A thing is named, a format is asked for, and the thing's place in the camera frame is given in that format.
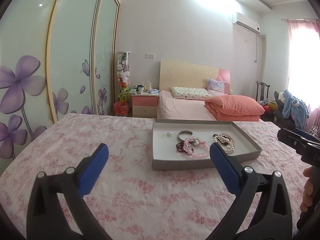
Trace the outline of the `person's right hand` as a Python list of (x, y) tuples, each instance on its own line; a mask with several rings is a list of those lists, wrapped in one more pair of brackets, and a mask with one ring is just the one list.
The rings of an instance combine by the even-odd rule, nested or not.
[(308, 208), (313, 204), (313, 184), (311, 182), (311, 170), (312, 167), (308, 167), (303, 171), (303, 176), (307, 178), (306, 184), (304, 185), (303, 198), (300, 204), (300, 211), (306, 212)]

